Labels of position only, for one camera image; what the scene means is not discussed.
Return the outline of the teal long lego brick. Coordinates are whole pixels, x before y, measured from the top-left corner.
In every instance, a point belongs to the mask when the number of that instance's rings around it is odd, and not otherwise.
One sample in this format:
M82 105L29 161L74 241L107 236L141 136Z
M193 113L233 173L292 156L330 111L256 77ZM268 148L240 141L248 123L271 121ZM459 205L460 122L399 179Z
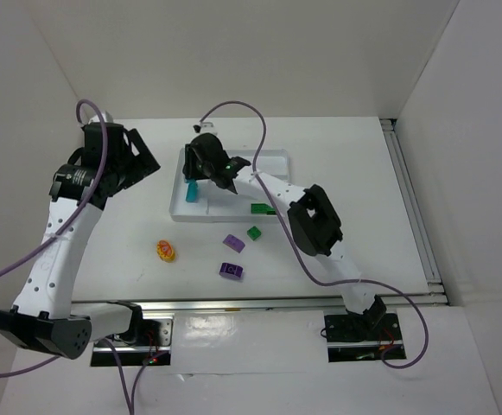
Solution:
M189 181L187 183L187 192L185 201L187 203L196 203L199 200L199 187L196 181Z

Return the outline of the green long lego brick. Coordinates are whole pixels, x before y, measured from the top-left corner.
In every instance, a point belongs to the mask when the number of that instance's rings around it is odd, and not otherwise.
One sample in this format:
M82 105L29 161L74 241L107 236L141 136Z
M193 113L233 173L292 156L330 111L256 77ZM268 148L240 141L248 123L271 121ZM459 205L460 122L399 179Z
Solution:
M251 214L265 215L271 210L271 207L265 203L252 203Z

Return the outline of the purple curved lego brick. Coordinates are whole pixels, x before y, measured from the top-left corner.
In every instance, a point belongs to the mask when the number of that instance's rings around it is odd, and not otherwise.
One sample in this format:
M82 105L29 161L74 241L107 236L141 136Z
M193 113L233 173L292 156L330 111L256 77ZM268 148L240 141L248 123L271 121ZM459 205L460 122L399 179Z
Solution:
M245 243L232 234L227 234L223 240L223 244L233 249L237 253L241 253L245 249Z

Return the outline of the yellow butterfly lego brick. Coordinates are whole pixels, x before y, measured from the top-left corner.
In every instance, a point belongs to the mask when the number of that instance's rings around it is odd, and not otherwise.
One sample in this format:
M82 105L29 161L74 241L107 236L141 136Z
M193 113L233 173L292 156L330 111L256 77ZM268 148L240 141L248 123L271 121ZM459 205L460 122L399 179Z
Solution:
M164 262L172 263L175 261L175 249L165 239L161 239L156 243L156 253Z

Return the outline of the purple flower lego brick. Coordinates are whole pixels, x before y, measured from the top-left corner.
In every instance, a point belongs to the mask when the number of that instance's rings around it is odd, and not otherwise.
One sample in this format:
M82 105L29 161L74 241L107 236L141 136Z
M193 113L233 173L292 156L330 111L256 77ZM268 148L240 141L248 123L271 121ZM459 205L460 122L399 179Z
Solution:
M240 265L223 262L219 268L219 275L222 278L239 281L243 278L244 269Z

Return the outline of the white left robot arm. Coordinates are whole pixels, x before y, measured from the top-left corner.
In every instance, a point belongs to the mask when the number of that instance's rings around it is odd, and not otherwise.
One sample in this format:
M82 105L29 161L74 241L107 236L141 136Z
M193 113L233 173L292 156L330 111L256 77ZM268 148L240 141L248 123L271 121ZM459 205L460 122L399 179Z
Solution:
M126 301L73 306L87 242L108 199L159 170L139 132L116 123L83 126L84 145L54 174L44 241L12 306L0 310L0 334L17 347L76 359L92 342L143 334L143 311Z

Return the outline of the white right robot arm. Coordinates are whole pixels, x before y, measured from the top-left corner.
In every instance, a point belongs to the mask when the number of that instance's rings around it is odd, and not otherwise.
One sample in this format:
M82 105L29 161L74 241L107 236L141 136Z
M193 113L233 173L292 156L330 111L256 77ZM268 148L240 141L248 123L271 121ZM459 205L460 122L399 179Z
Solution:
M217 188L255 200L266 199L280 220L298 260L306 255L325 270L327 281L307 271L321 287L334 287L346 311L364 331L375 329L386 313L383 300L366 286L362 273L346 251L342 222L325 190L313 184L296 186L257 170L250 161L230 157L213 132L196 128L196 137L185 145L183 174L188 180L208 180Z

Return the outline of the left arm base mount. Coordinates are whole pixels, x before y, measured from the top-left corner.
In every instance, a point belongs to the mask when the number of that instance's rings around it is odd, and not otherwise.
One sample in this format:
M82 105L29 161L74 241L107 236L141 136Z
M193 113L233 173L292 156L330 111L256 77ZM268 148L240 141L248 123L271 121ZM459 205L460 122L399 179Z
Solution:
M174 318L159 316L143 320L136 340L127 342L119 335L109 336L107 340L116 349L123 367L140 367L145 361L150 361L150 366L166 367L171 363L173 331Z

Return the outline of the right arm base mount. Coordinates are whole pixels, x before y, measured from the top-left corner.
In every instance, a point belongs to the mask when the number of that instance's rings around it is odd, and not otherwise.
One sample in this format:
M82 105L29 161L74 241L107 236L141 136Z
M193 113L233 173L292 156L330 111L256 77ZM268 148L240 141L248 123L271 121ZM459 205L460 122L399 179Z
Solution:
M374 329L361 328L355 316L325 315L320 335L327 342L329 363L380 361L383 352L388 361L406 358L396 313L385 314Z

